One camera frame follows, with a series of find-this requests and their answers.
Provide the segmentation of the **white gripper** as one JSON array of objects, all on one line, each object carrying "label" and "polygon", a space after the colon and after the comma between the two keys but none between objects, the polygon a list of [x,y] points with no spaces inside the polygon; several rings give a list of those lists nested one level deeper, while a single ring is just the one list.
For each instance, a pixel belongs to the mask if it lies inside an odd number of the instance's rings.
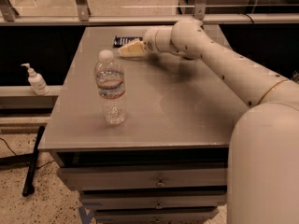
[{"label": "white gripper", "polygon": [[143,36],[143,41],[134,39],[118,49],[122,57],[138,57],[142,56],[146,51],[150,53],[171,53],[173,46],[171,45],[170,26],[150,27]]}]

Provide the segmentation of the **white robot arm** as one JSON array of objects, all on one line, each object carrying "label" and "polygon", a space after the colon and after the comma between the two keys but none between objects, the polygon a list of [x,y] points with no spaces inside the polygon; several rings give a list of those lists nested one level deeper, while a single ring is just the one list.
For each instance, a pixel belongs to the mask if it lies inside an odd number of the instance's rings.
[{"label": "white robot arm", "polygon": [[199,20],[151,27],[123,57],[202,60],[248,107],[232,132],[227,224],[299,224],[299,84],[218,44]]}]

